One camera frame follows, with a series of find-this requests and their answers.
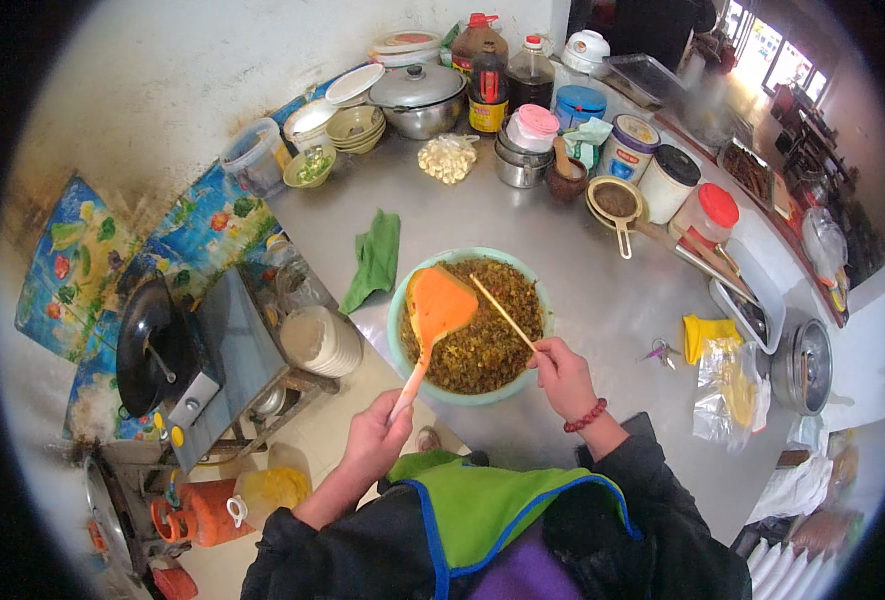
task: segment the shoe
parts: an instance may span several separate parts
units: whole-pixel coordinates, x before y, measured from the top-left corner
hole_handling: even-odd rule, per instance
[[[442,440],[431,425],[426,425],[415,434],[415,449],[419,452],[442,448]]]

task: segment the green apron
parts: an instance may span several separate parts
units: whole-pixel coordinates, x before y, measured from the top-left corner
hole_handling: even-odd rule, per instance
[[[449,597],[449,581],[475,573],[549,507],[559,494],[586,483],[603,485],[608,506],[627,533],[641,533],[628,519],[622,491],[603,475],[585,468],[545,468],[524,473],[475,466],[467,459],[435,449],[399,458],[388,473],[391,483],[419,492],[429,552],[436,570],[436,600]]]

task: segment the orange spatula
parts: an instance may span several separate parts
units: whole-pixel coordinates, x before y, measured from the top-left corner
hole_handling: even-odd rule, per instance
[[[475,291],[448,270],[436,265],[419,269],[406,286],[406,306],[415,339],[419,342],[419,360],[402,388],[399,400],[388,417],[391,425],[396,416],[415,400],[415,392],[429,368],[433,346],[453,331],[469,324],[479,308]]]

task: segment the green cloth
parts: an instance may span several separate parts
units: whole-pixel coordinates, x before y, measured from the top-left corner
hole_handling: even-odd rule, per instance
[[[434,556],[437,575],[445,571],[455,578],[481,569],[538,519],[561,492],[581,484],[604,485],[610,494],[600,510],[617,518],[635,537],[619,487],[585,468],[520,473],[475,466],[437,449],[400,457],[388,480],[419,490],[423,518],[429,520],[429,544],[439,547],[443,555],[439,557],[443,564]],[[431,510],[426,510],[427,502]]]
[[[388,292],[395,285],[395,268],[399,262],[399,215],[376,209],[368,233],[356,236],[356,261],[359,269],[339,305],[339,312],[343,315],[359,308],[372,292]]]

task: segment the oil bottle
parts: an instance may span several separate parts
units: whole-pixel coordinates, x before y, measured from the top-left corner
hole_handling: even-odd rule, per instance
[[[477,132],[494,134],[506,117],[508,86],[506,60],[488,40],[472,60],[469,75],[469,125]]]
[[[519,54],[508,62],[508,114],[521,105],[549,108],[553,101],[556,67],[542,54],[542,38],[529,35]]]

